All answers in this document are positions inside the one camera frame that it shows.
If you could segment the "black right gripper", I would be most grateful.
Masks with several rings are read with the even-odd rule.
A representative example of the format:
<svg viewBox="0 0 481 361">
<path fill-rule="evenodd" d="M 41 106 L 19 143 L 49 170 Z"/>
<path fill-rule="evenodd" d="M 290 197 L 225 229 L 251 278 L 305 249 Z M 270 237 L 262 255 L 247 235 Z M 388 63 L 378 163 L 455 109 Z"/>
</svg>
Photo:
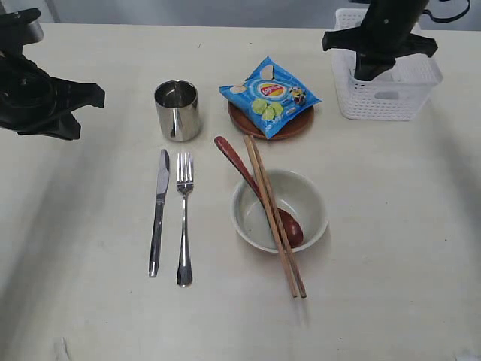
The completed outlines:
<svg viewBox="0 0 481 361">
<path fill-rule="evenodd" d="M 75 141 L 80 138 L 81 125 L 71 112 L 87 105 L 103 108 L 104 103 L 105 91 L 96 83 L 51 77 L 24 56 L 1 55 L 4 129 Z"/>
</svg>

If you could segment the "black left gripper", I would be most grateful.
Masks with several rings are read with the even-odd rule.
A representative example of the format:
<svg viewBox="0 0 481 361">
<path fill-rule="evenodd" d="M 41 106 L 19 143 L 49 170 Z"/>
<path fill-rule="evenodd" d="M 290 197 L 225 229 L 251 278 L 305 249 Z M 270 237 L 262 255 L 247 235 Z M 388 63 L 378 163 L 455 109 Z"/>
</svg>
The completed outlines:
<svg viewBox="0 0 481 361">
<path fill-rule="evenodd" d="M 418 18 L 419 7 L 369 7 L 356 29 L 326 31 L 322 49 L 355 51 L 355 79 L 372 81 L 392 69 L 397 58 L 436 53 L 433 38 L 412 34 Z"/>
</svg>

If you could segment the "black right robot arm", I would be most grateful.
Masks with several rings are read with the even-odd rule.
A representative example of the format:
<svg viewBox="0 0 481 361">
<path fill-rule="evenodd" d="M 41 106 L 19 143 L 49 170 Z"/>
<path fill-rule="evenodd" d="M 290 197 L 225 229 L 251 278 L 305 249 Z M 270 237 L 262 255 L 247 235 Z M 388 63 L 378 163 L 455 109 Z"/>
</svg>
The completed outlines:
<svg viewBox="0 0 481 361">
<path fill-rule="evenodd" d="M 1 127 L 75 141 L 81 125 L 72 112 L 103 108 L 105 91 L 96 83 L 52 77 L 23 55 L 24 46 L 44 37 L 40 15 L 37 8 L 1 15 Z"/>
</svg>

